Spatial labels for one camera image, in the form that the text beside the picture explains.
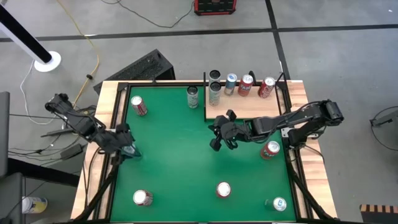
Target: concrete floor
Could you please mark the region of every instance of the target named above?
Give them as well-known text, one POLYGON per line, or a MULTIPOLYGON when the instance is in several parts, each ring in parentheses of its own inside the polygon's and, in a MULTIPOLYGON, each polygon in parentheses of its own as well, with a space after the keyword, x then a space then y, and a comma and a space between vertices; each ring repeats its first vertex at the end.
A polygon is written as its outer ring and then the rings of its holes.
MULTIPOLYGON (((120 6, 99 0, 63 1, 85 34, 118 34, 159 32, 120 6)), ((141 14, 171 25, 176 16, 190 8, 187 0, 123 1, 141 14)), ((354 26, 397 24, 398 3, 390 0, 271 0, 278 27, 354 26)), ((78 35, 73 23, 53 0, 8 0, 6 8, 35 36, 78 35)), ((264 0, 239 0, 237 11, 230 16, 198 17, 191 12, 172 30, 207 30, 270 28, 264 0)), ((346 120, 337 128, 328 128, 320 138, 326 171, 338 216, 342 220, 361 221, 359 204, 397 205, 398 152, 379 145, 372 137, 369 119, 378 111, 394 106, 398 93, 397 29, 316 31, 280 33, 291 79, 304 80, 309 100, 330 98, 337 101, 346 120)), ((222 73, 247 73, 276 77, 279 58, 272 33, 218 34, 178 37, 140 37, 98 39, 101 65, 93 83, 81 97, 78 106, 94 105, 98 96, 92 86, 153 49, 159 49, 174 65, 177 79, 200 79, 203 72, 218 69, 222 73)), ((47 50, 62 56, 62 65, 50 73, 33 70, 25 81, 29 111, 32 115, 51 116, 44 103, 54 93, 67 93, 74 99, 85 75, 96 63, 95 52, 86 40, 45 41, 47 50)), ((0 43, 0 91, 11 93, 12 113, 24 114, 19 85, 32 59, 12 42, 0 43)), ((46 126, 26 118, 12 117, 10 147, 38 149, 53 139, 40 138, 58 129, 60 121, 46 126)), ((398 147, 393 125, 376 130, 389 146, 398 147)), ((67 145, 75 136, 63 136, 53 148, 67 145)), ((57 158, 58 155, 35 157, 57 158)), ((18 157, 35 164, 43 162, 18 157)), ((81 167, 82 156, 54 166, 67 172, 81 167)), ((39 184, 28 182, 29 189, 39 184)), ((65 221, 72 209, 75 189, 44 185, 37 196, 52 201, 52 209, 40 216, 29 216, 27 222, 41 218, 65 221), (65 194, 56 192, 66 190, 65 194)))

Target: blue and white can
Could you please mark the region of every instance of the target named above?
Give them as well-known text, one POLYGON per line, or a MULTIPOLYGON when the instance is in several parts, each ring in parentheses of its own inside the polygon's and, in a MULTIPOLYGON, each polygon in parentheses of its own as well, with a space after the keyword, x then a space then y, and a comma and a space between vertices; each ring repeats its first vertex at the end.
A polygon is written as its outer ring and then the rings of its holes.
POLYGON ((235 74, 233 73, 228 74, 228 76, 226 77, 226 83, 224 89, 225 95, 231 96, 234 93, 235 84, 237 80, 238 77, 235 74))

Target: yellow cable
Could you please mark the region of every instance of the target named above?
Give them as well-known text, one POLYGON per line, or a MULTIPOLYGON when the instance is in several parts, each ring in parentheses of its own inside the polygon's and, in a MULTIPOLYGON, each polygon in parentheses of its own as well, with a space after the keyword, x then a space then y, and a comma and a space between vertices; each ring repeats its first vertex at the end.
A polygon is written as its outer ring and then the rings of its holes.
MULTIPOLYGON (((79 34, 82 35, 83 37, 85 37, 85 38, 88 40, 88 42, 91 44, 91 46, 93 46, 93 49, 94 49, 95 53, 97 54, 97 64, 95 65, 94 70, 90 73, 90 75, 93 77, 94 74, 95 74, 95 72, 96 72, 97 69, 98 69, 98 66, 100 65, 100 56, 98 55, 97 48, 94 46, 94 44, 92 43, 92 41, 91 41, 86 35, 84 35, 84 34, 80 31, 79 26, 77 25, 76 21, 74 20, 74 18, 72 17, 72 15, 68 12, 68 10, 65 8, 65 6, 61 3, 61 1, 60 1, 60 0, 57 0, 57 2, 58 2, 58 4, 63 8, 63 10, 68 14, 69 18, 70 18, 70 19, 72 20, 72 22, 74 23, 74 25, 75 25, 77 31, 79 32, 79 34)), ((83 93, 83 90, 85 89, 85 87, 86 87, 86 85, 87 85, 87 83, 88 83, 88 80, 90 80, 90 79, 89 79, 89 78, 86 78, 86 81, 84 82, 83 86, 80 88, 79 94, 77 94, 77 96, 76 96, 76 98, 75 98, 75 101, 73 102, 73 107, 76 106, 76 103, 77 103, 77 101, 79 100, 81 94, 83 93)))

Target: white cable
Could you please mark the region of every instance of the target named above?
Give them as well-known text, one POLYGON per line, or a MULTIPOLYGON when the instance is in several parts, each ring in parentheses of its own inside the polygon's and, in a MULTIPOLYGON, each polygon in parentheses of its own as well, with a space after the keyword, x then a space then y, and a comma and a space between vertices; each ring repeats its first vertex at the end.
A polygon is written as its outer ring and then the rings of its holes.
MULTIPOLYGON (((27 114, 28 116, 30 116, 30 115, 29 115, 29 110, 27 109, 26 94, 25 94, 25 92, 24 92, 24 89, 22 89, 22 86, 24 85, 24 82, 25 82, 26 78, 29 76, 29 74, 32 73, 32 68, 33 68, 34 62, 35 62, 35 60, 32 61, 32 65, 30 65, 29 71, 27 72, 25 78, 23 79, 23 81, 21 82, 21 85, 19 86, 19 88, 21 89, 22 94, 24 95, 24 99, 25 99, 25 111, 26 111, 26 114, 27 114)), ((39 124, 39 125, 50 124, 50 123, 54 120, 54 119, 51 119, 51 120, 50 120, 49 122, 47 122, 47 123, 40 123, 40 122, 34 121, 34 120, 33 120, 32 118, 30 118, 30 117, 28 117, 28 118, 29 118, 33 123, 39 124)))

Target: green table surface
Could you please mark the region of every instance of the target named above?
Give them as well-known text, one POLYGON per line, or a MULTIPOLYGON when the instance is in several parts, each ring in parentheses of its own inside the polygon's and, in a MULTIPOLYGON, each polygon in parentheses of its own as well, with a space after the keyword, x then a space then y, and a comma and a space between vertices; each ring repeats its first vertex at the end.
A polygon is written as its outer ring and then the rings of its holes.
MULTIPOLYGON (((148 107, 138 116, 131 104, 126 122, 142 151, 140 160, 125 160, 119 168, 112 222, 241 222, 294 221, 294 206, 284 153, 270 160, 260 156, 262 145, 239 142, 215 152, 209 143, 214 134, 204 122, 203 87, 199 105, 187 105, 186 87, 133 87, 148 107), (216 186, 228 182, 231 195, 216 196, 216 186), (153 193, 151 206, 137 206, 135 191, 153 193), (278 212, 264 202, 283 197, 287 208, 278 212)), ((281 143, 280 132, 271 140, 281 143)))

